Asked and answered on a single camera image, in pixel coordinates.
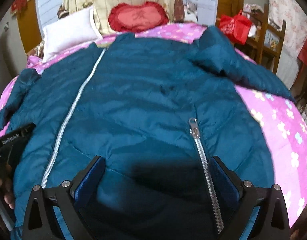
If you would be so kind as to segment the left hand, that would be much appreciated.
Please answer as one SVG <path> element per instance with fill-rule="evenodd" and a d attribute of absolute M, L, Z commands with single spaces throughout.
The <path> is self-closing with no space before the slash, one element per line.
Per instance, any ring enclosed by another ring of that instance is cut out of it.
<path fill-rule="evenodd" d="M 12 191 L 12 182 L 10 178 L 0 179 L 0 189 L 4 193 L 4 200 L 12 210 L 15 208 L 15 198 Z"/>

